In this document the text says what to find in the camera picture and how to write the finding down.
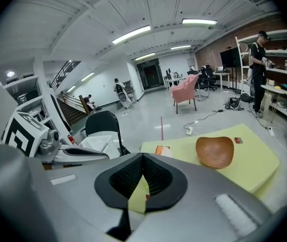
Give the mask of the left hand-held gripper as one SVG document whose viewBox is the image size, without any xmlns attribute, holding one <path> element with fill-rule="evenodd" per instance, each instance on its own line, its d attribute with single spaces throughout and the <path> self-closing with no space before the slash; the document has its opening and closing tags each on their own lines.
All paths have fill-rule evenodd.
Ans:
<svg viewBox="0 0 287 242">
<path fill-rule="evenodd" d="M 12 114 L 2 141 L 42 163 L 109 160 L 107 154 L 84 147 L 59 150 L 61 142 L 58 131 L 48 128 L 25 112 L 15 111 Z"/>
</svg>

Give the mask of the white desk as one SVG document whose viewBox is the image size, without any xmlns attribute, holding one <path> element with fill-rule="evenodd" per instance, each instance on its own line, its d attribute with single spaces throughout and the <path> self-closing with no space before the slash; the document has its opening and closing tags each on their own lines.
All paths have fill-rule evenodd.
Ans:
<svg viewBox="0 0 287 242">
<path fill-rule="evenodd" d="M 174 83 L 179 83 L 180 81 L 184 81 L 186 78 L 175 78 L 172 80 L 164 79 L 164 86 L 167 90 L 170 90 L 172 86 L 174 86 Z"/>
<path fill-rule="evenodd" d="M 230 73 L 225 73 L 225 72 L 214 72 L 213 73 L 214 76 L 219 76 L 219 79 L 220 79 L 220 89 L 223 90 L 223 77 L 227 77 L 227 84 L 228 84 L 228 87 L 229 87 L 229 76 L 230 76 Z"/>
</svg>

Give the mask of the white perforated plastic basket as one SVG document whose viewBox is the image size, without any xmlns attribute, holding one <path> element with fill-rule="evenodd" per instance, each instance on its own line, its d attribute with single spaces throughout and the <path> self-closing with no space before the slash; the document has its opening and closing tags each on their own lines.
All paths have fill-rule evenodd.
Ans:
<svg viewBox="0 0 287 242">
<path fill-rule="evenodd" d="M 102 152 L 106 154 L 109 159 L 115 159 L 121 156 L 120 151 L 113 142 L 112 135 L 88 136 L 79 146 Z"/>
</svg>

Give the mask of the black office chair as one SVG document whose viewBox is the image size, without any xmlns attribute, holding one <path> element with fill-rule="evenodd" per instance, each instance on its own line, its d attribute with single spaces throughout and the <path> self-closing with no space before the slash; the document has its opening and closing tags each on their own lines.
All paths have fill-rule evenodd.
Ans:
<svg viewBox="0 0 287 242">
<path fill-rule="evenodd" d="M 216 80 L 209 76 L 205 67 L 201 67 L 199 71 L 198 88 L 205 91 L 217 89 Z"/>
</svg>

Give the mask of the black folding chair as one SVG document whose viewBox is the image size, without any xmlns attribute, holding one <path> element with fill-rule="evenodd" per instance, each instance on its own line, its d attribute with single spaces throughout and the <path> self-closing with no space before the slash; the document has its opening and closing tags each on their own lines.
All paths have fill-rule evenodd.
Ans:
<svg viewBox="0 0 287 242">
<path fill-rule="evenodd" d="M 108 110 L 90 115 L 85 123 L 84 131 L 87 137 L 99 132 L 115 132 L 118 135 L 121 156 L 131 153 L 122 143 L 117 117 Z"/>
</svg>

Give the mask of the table with yellow-green cloth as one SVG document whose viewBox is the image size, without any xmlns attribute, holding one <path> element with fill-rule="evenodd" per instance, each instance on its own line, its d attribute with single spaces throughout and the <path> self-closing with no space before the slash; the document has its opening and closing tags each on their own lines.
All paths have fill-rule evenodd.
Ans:
<svg viewBox="0 0 287 242">
<path fill-rule="evenodd" d="M 219 172 L 252 193 L 261 201 L 269 189 L 279 160 L 269 147 L 262 142 L 250 128 L 244 124 L 227 129 L 204 134 L 205 137 L 228 137 L 231 140 L 240 138 L 242 143 L 234 143 L 232 163 Z M 199 136 L 190 136 L 164 141 L 145 142 L 140 151 L 155 153 L 157 146 L 168 146 L 174 159 L 198 165 L 200 162 L 196 153 L 196 142 Z"/>
</svg>

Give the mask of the black television screen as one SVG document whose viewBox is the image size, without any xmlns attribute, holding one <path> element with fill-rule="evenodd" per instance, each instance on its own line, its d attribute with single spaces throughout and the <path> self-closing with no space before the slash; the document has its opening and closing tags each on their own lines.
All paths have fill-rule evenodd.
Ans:
<svg viewBox="0 0 287 242">
<path fill-rule="evenodd" d="M 238 68 L 241 66 L 240 52 L 237 47 L 220 53 L 222 65 L 226 68 Z"/>
</svg>

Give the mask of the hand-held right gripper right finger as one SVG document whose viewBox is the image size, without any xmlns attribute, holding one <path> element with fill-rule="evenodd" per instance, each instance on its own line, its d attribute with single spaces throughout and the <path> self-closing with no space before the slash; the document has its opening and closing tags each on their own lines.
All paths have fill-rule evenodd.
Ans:
<svg viewBox="0 0 287 242">
<path fill-rule="evenodd" d="M 251 242 L 271 217 L 261 201 L 215 170 L 144 153 L 142 174 L 150 197 L 133 242 Z"/>
</svg>

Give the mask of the white storage shelf rack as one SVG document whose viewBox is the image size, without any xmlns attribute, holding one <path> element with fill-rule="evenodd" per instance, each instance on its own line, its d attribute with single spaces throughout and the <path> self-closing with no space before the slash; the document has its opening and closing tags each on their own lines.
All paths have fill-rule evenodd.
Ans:
<svg viewBox="0 0 287 242">
<path fill-rule="evenodd" d="M 50 129 L 56 129 L 61 138 L 70 136 L 70 126 L 53 89 L 43 86 L 38 76 L 25 74 L 20 79 L 9 78 L 4 88 L 17 102 L 16 111 L 27 113 Z"/>
<path fill-rule="evenodd" d="M 269 38 L 271 38 L 272 41 L 287 41 L 287 29 L 283 30 L 275 30 L 275 31 L 270 31 L 267 33 Z M 239 58 L 240 58 L 240 65 L 241 65 L 241 92 L 242 93 L 247 93 L 250 95 L 251 91 L 251 81 L 250 81 L 250 76 L 251 76 L 251 71 L 249 70 L 249 67 L 247 65 L 243 65 L 243 57 L 244 56 L 249 56 L 249 47 L 251 47 L 251 44 L 256 41 L 258 35 L 252 35 L 249 37 L 245 38 L 235 38 L 236 43 L 237 43 L 237 48 L 239 52 Z M 286 49 L 269 49 L 266 51 L 267 56 L 270 57 L 282 57 L 282 58 L 287 58 L 287 48 Z M 281 73 L 281 74 L 286 74 L 287 75 L 287 69 L 278 69 L 278 68 L 271 68 L 269 66 L 266 67 L 268 71 L 276 72 L 276 73 Z M 283 90 L 283 95 L 287 95 L 287 91 Z M 277 104 L 272 103 L 270 104 L 270 107 L 273 108 L 273 111 L 280 111 L 284 115 L 287 116 L 287 111 L 285 109 L 282 109 L 277 106 Z"/>
</svg>

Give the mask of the white round table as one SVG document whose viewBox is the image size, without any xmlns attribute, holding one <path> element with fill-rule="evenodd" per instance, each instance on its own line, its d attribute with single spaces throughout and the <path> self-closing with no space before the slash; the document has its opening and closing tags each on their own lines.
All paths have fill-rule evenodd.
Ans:
<svg viewBox="0 0 287 242">
<path fill-rule="evenodd" d="M 265 90 L 264 98 L 261 102 L 262 113 L 265 118 L 269 116 L 274 117 L 277 112 L 277 104 L 281 95 L 283 95 L 283 91 L 271 85 L 262 85 L 261 87 Z"/>
</svg>

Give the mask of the brown wooden bowl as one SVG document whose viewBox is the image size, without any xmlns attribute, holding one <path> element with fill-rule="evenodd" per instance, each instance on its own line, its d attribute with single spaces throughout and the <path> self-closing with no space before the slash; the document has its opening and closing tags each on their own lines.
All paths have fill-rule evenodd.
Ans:
<svg viewBox="0 0 287 242">
<path fill-rule="evenodd" d="M 228 167 L 234 157 L 234 144 L 229 137 L 200 137 L 195 147 L 199 162 L 212 169 Z"/>
</svg>

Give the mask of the orange tissue box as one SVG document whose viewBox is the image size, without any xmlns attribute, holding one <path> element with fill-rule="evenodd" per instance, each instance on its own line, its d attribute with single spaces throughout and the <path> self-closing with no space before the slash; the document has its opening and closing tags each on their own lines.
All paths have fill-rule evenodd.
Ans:
<svg viewBox="0 0 287 242">
<path fill-rule="evenodd" d="M 160 146 L 158 145 L 155 150 L 156 155 L 161 155 L 169 158 L 173 158 L 173 153 L 169 146 Z"/>
</svg>

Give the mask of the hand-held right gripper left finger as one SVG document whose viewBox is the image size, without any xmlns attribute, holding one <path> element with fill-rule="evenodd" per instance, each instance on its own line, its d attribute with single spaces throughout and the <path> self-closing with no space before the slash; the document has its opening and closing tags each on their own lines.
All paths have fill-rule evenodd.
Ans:
<svg viewBox="0 0 287 242">
<path fill-rule="evenodd" d="M 30 184 L 39 207 L 32 214 L 37 242 L 143 242 L 142 226 L 131 231 L 128 199 L 109 178 L 141 164 L 130 154 L 94 165 L 44 170 L 29 160 Z"/>
</svg>

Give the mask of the black double door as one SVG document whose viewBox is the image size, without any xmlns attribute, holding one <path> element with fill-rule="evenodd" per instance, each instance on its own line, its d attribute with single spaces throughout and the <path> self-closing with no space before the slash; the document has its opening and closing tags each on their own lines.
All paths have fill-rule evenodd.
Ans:
<svg viewBox="0 0 287 242">
<path fill-rule="evenodd" d="M 144 90 L 164 85 L 159 60 L 153 59 L 137 65 Z"/>
</svg>

